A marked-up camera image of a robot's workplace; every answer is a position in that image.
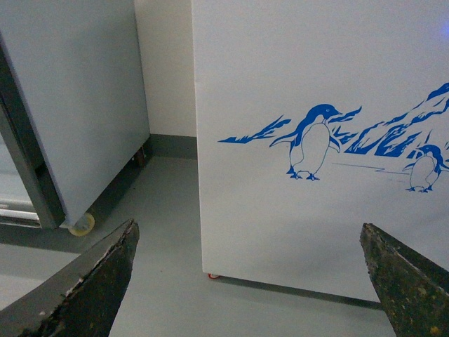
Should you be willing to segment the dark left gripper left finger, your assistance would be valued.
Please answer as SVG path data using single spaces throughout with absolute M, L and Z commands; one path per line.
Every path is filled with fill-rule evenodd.
M 129 219 L 44 283 L 1 310 L 2 336 L 108 336 L 140 238 Z

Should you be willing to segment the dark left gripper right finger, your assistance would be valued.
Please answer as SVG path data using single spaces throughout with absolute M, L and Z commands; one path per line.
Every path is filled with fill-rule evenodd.
M 360 236 L 369 278 L 397 336 L 448 335 L 448 271 L 372 223 Z

